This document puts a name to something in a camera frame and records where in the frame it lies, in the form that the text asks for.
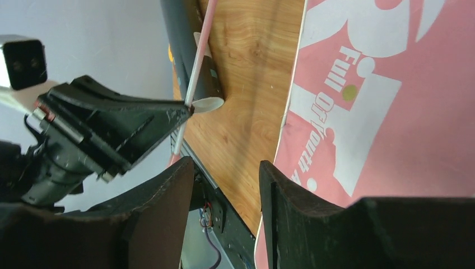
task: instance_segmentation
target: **purple cable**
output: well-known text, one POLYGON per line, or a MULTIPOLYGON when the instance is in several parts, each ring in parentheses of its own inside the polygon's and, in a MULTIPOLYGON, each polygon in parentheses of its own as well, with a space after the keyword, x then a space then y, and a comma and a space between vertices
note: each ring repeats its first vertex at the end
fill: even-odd
POLYGON ((215 264, 213 266, 211 266, 209 269, 216 269, 218 268, 218 266, 220 265, 221 263, 221 252, 220 250, 213 244, 213 242, 211 242, 211 239, 209 238, 209 234, 208 234, 208 228, 205 228, 204 229, 204 234, 206 234, 206 239, 208 240, 208 243, 211 245, 212 248, 215 249, 216 253, 218 253, 218 260, 215 262, 215 264))

